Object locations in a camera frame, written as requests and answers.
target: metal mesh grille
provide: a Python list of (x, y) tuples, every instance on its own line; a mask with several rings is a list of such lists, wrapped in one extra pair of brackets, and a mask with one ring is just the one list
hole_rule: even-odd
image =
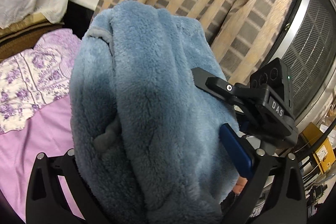
[(291, 68), (294, 115), (320, 89), (336, 53), (335, 11), (329, 0), (310, 0), (303, 22), (282, 60)]

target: purple bedsheet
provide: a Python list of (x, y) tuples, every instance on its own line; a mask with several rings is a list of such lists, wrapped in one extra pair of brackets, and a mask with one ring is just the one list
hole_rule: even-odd
[[(73, 147), (68, 96), (59, 99), (28, 119), (23, 130), (0, 135), (0, 189), (16, 213), (25, 221), (26, 194), (35, 157), (64, 155)], [(72, 212), (82, 217), (64, 177), (60, 177)]]

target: white label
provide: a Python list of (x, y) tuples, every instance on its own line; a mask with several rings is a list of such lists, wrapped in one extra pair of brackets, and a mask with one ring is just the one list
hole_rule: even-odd
[(322, 146), (319, 151), (316, 152), (317, 157), (319, 158), (319, 161), (322, 161), (323, 158), (328, 154), (328, 151), (325, 146)]

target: camera lens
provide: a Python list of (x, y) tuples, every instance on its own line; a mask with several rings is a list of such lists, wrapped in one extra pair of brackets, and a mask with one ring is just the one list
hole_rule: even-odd
[(277, 77), (278, 77), (278, 70), (276, 68), (272, 68), (269, 78), (271, 78), (271, 80), (275, 80)]
[(251, 88), (255, 89), (257, 87), (257, 81), (253, 80), (251, 83)]
[(262, 75), (260, 75), (259, 85), (266, 84), (267, 79), (268, 79), (267, 74), (263, 73)]

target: silver frame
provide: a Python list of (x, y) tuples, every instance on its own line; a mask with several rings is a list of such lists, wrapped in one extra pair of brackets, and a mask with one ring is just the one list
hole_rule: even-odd
[[(295, 34), (298, 32), (298, 29), (301, 26), (301, 23), (307, 12), (309, 2), (310, 0), (301, 0), (298, 11), (288, 29), (288, 32), (272, 56), (271, 60), (275, 59), (276, 57), (282, 58), (284, 56), (286, 50), (292, 43)], [(330, 2), (336, 12), (336, 0), (330, 0)], [(321, 115), (323, 115), (323, 113), (325, 113), (329, 108), (334, 94), (336, 94), (336, 59), (332, 63), (329, 73), (323, 81), (320, 89), (315, 94), (307, 108), (296, 119), (295, 124), (298, 127), (299, 132), (302, 132), (310, 122), (317, 123), (321, 119)]]
[[(330, 2), (336, 12), (336, 0), (330, 0)], [(327, 111), (334, 99), (334, 94), (336, 94), (336, 59), (313, 100), (297, 118), (295, 124), (299, 132), (302, 132), (310, 122), (317, 123), (321, 119), (320, 115)]]
[(290, 44), (292, 43), (296, 33), (298, 32), (302, 24), (302, 21), (308, 9), (309, 2), (310, 0), (301, 0), (301, 3), (293, 19), (292, 24), (290, 25), (285, 37), (281, 41), (281, 44), (279, 45), (278, 49), (276, 50), (270, 61), (272, 61), (277, 57), (281, 59), (284, 56), (285, 52), (289, 48)]

